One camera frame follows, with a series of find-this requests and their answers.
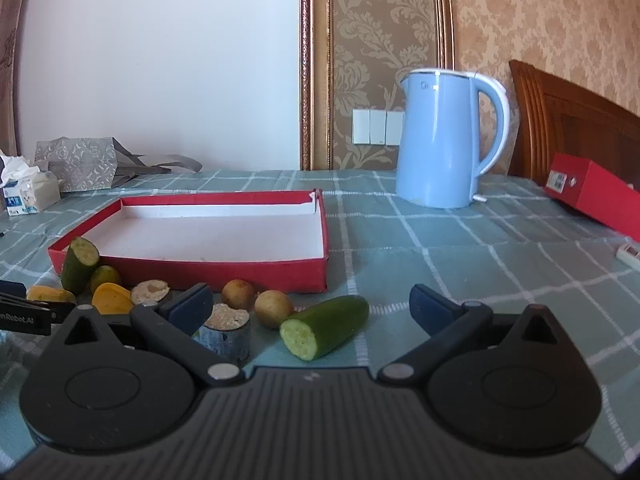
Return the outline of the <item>sugarcane piece flat top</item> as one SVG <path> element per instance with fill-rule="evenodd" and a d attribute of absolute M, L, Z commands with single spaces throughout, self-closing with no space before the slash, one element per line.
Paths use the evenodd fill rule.
<path fill-rule="evenodd" d="M 250 359 L 250 312 L 214 304 L 193 338 L 217 356 L 243 367 Z"/>

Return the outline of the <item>green checked tablecloth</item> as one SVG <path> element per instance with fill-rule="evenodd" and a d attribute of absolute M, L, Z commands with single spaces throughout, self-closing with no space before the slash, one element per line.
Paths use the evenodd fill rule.
<path fill-rule="evenodd" d="M 322 191 L 329 227 L 328 295 L 368 300 L 367 327 L 322 359 L 378 370 L 424 341 L 408 298 L 422 283 L 457 302 L 500 313 L 544 304 L 596 375 L 602 413 L 590 450 L 615 470 L 639 455 L 639 274 L 617 259 L 624 238 L 574 214 L 533 182 L 490 174 L 480 201 L 428 209 L 395 193 L 389 171 L 216 170 L 137 178 L 114 190 L 75 193 L 41 214 L 1 220 L 1 275 L 58 284 L 47 250 L 61 235 L 124 196 L 275 190 Z"/>

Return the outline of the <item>grey patterned paper bag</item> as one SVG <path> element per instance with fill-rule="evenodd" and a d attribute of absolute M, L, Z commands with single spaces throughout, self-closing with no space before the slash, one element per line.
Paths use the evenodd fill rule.
<path fill-rule="evenodd" d="M 134 154 L 112 136 L 38 141 L 34 162 L 58 178 L 63 193 L 109 190 L 136 177 L 203 168 L 188 156 Z"/>

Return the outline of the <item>white remote control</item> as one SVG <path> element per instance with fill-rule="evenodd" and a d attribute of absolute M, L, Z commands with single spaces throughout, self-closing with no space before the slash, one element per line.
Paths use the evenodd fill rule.
<path fill-rule="evenodd" d="M 640 255 L 638 249 L 635 248 L 634 245 L 620 245 L 620 247 L 616 249 L 615 257 L 631 269 L 634 269 L 637 272 L 640 271 Z"/>

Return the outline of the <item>white wall switch panel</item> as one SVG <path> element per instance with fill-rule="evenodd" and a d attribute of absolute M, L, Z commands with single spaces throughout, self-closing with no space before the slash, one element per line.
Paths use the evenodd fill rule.
<path fill-rule="evenodd" d="M 353 110 L 352 143 L 398 146 L 404 118 L 405 113 L 399 110 Z"/>

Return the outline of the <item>red cardboard box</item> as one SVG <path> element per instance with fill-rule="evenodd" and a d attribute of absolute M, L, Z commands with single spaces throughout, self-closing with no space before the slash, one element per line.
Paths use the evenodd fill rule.
<path fill-rule="evenodd" d="M 556 153 L 544 190 L 555 200 L 638 242 L 639 192 L 592 160 Z"/>

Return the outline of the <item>gold ornate wall frame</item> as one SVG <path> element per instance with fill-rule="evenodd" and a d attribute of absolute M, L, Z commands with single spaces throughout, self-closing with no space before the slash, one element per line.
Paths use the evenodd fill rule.
<path fill-rule="evenodd" d="M 393 168 L 393 146 L 354 143 L 352 112 L 399 110 L 409 70 L 456 65 L 454 0 L 299 3 L 300 168 Z"/>

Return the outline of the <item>whole-end green cucumber half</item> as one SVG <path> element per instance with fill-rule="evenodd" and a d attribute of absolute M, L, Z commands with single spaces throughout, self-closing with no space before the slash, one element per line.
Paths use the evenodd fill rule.
<path fill-rule="evenodd" d="M 74 295 L 83 292 L 100 262 L 99 249 L 90 240 L 76 236 L 67 248 L 62 266 L 61 283 Z"/>

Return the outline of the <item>light blue electric kettle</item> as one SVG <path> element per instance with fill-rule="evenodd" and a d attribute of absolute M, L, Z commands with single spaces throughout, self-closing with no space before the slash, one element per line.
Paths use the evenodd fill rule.
<path fill-rule="evenodd" d="M 418 68 L 401 81 L 406 106 L 396 167 L 396 194 L 428 208 L 471 205 L 480 177 L 506 147 L 511 109 L 506 88 L 477 72 Z M 480 154 L 480 96 L 496 111 L 494 144 Z"/>

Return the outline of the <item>red shallow cardboard tray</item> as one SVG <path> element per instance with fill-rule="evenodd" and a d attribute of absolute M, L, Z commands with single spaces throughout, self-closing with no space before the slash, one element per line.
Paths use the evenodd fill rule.
<path fill-rule="evenodd" d="M 54 270 L 76 236 L 130 285 L 156 278 L 175 289 L 219 290 L 239 278 L 259 289 L 326 290 L 329 231 L 319 190 L 121 197 L 49 247 Z"/>

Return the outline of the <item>yellow jackfruit piece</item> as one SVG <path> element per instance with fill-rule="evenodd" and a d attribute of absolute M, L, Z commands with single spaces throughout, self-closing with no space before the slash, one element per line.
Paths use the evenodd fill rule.
<path fill-rule="evenodd" d="M 115 283 L 103 283 L 92 295 L 91 304 L 101 314 L 127 314 L 133 307 L 131 292 Z"/>
<path fill-rule="evenodd" d="M 76 298 L 72 292 L 62 288 L 55 288 L 46 285 L 32 286 L 27 291 L 26 298 L 32 301 L 67 302 L 68 304 L 76 304 Z"/>

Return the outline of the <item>brown wooden headboard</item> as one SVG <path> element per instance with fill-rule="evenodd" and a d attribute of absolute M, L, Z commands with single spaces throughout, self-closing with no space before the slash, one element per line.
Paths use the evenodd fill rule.
<path fill-rule="evenodd" d="M 539 185 L 558 153 L 588 158 L 635 188 L 639 186 L 640 119 L 586 88 L 509 62 L 521 121 L 509 174 Z"/>

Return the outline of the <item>cut green cucumber half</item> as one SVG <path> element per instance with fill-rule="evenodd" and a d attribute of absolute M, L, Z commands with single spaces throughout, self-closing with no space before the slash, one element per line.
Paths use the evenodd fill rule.
<path fill-rule="evenodd" d="M 287 318 L 280 337 L 293 356 L 311 362 L 332 352 L 366 325 L 369 304 L 361 296 L 341 296 Z"/>

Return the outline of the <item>green tomato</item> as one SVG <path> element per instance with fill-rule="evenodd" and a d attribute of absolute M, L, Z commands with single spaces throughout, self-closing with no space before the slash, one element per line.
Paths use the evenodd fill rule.
<path fill-rule="evenodd" d="M 121 282 L 122 279 L 114 266 L 104 264 L 103 266 L 98 266 L 91 275 L 89 282 L 90 292 L 95 292 L 99 286 L 105 283 L 119 285 Z"/>

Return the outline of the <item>cat print tissue pack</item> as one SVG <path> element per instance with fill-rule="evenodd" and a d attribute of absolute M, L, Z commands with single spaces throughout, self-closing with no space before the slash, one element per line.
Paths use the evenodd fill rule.
<path fill-rule="evenodd" d="M 10 217 L 39 214 L 61 200 L 58 178 L 23 156 L 1 153 L 1 194 Z"/>

